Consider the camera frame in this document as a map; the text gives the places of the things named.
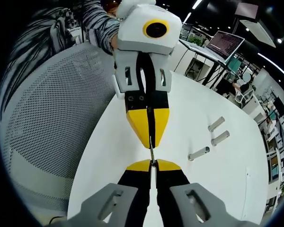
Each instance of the person's hand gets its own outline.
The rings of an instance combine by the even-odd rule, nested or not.
[[[110,44],[113,47],[113,49],[118,49],[118,45],[117,45],[117,36],[118,34],[114,35],[114,37],[112,38]]]

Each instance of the monitor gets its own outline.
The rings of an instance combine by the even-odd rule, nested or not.
[[[282,117],[284,115],[284,104],[282,103],[279,97],[275,99],[274,106],[276,110],[278,111],[280,117]]]
[[[245,2],[239,2],[235,15],[256,19],[259,6]]]
[[[218,31],[206,48],[215,52],[227,62],[244,42],[244,38],[234,34]]]

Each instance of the striped sleeve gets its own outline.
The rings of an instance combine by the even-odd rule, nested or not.
[[[107,15],[100,0],[84,0],[83,24],[89,41],[112,54],[112,38],[118,33],[119,20]]]

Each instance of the white wall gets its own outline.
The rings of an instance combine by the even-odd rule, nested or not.
[[[263,95],[265,89],[271,88],[274,94],[280,97],[284,104],[284,91],[281,86],[269,75],[265,69],[261,69],[259,74],[255,77],[252,83],[257,89],[255,91],[256,95]]]

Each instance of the white table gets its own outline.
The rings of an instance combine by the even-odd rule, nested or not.
[[[268,169],[257,124],[246,113],[203,85],[173,73],[170,116],[155,158],[181,166],[191,183],[198,182],[224,201],[238,219],[260,223],[266,204]],[[213,134],[207,126],[220,116],[225,123]],[[211,146],[211,137],[225,130],[230,137]],[[209,146],[211,151],[193,162],[189,152]],[[81,203],[108,183],[117,183],[126,167],[150,159],[125,116],[124,100],[112,99],[99,120],[78,166],[68,206],[68,218]],[[151,203],[144,226],[163,226],[156,204],[153,175]]]

